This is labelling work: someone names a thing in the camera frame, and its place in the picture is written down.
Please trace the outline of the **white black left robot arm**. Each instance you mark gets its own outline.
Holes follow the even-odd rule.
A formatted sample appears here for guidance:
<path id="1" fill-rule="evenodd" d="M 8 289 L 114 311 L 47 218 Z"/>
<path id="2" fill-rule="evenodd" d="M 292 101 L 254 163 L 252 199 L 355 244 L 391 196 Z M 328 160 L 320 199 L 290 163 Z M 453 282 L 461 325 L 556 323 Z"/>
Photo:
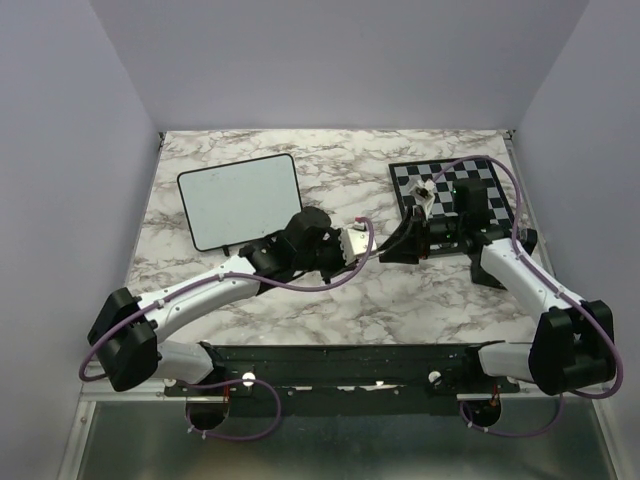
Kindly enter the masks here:
<path id="1" fill-rule="evenodd" d="M 134 295 L 113 291 L 89 330 L 88 356 L 102 371 L 84 382 L 106 379 L 116 392 L 131 390 L 151 378 L 187 382 L 201 395 L 214 393 L 222 372 L 200 343 L 185 344 L 172 335 L 192 322 L 235 302 L 278 288 L 306 289 L 295 280 L 317 272 L 326 292 L 352 280 L 376 248 L 373 224 L 359 217 L 351 228 L 335 228 L 329 215 L 305 207 L 281 230 L 244 245 L 218 267 L 190 280 Z"/>

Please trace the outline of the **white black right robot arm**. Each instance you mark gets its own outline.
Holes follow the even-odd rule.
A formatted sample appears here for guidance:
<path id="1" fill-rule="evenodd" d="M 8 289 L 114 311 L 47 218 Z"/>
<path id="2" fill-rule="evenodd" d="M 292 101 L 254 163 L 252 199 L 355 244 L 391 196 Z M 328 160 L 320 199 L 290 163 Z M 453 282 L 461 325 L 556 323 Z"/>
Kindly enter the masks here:
<path id="1" fill-rule="evenodd" d="M 459 370 L 467 389 L 480 392 L 496 377 L 511 377 L 557 395 L 615 377 L 609 307 L 601 301 L 585 301 L 540 269 L 530 256 L 536 236 L 522 244 L 513 228 L 492 223 L 487 188 L 481 181 L 454 182 L 451 216 L 432 217 L 433 181 L 414 182 L 410 194 L 415 203 L 382 244 L 380 261 L 416 264 L 430 255 L 432 246 L 451 245 L 469 257 L 473 283 L 509 291 L 537 322 L 529 343 L 499 341 L 480 346 L 477 357 Z"/>

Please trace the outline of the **black framed whiteboard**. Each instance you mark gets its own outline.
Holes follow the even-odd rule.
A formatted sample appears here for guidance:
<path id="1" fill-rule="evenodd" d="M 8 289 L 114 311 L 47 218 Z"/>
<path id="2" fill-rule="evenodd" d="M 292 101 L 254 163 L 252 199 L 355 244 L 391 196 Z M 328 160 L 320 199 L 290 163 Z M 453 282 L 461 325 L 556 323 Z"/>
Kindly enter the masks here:
<path id="1" fill-rule="evenodd" d="M 177 185 L 199 252 L 262 238 L 284 228 L 302 209 L 289 154 L 185 171 Z"/>

